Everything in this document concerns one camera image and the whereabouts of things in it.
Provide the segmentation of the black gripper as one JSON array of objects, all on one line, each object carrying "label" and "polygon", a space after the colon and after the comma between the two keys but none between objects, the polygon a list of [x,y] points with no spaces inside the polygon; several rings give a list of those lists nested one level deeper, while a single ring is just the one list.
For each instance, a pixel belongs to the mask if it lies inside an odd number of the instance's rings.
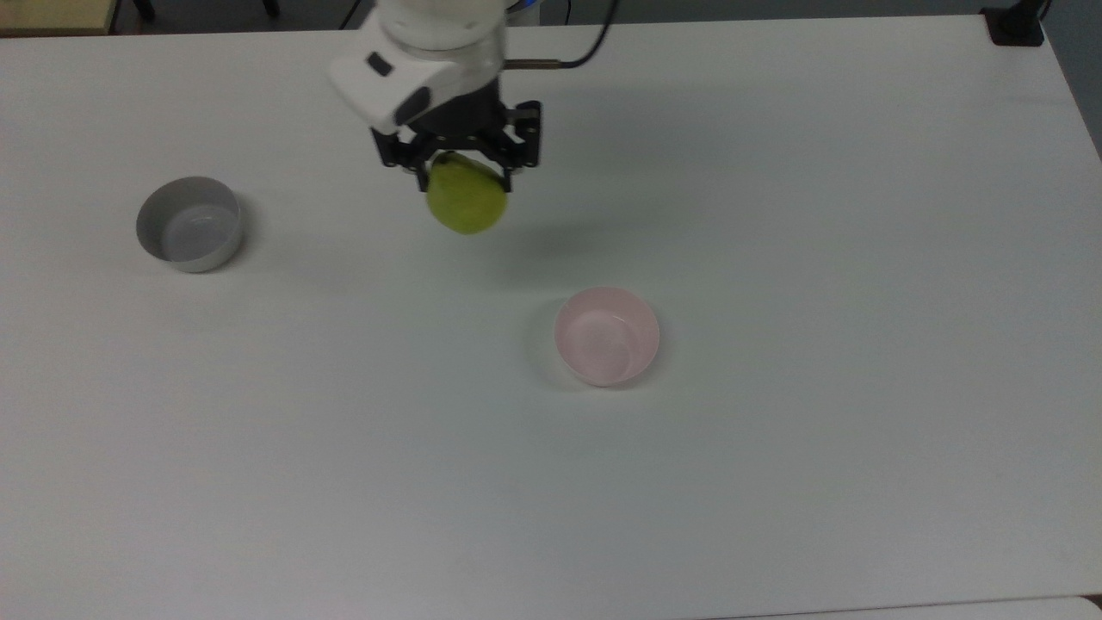
[{"label": "black gripper", "polygon": [[504,192],[510,193],[516,173],[540,165],[542,113],[539,101],[514,107],[503,104],[500,81],[493,79],[479,90],[418,116],[409,126],[413,131],[411,141],[403,141],[400,133],[382,133],[374,128],[370,132],[381,163],[413,174],[421,193],[428,192],[428,162],[440,139],[487,153],[501,171]]}]

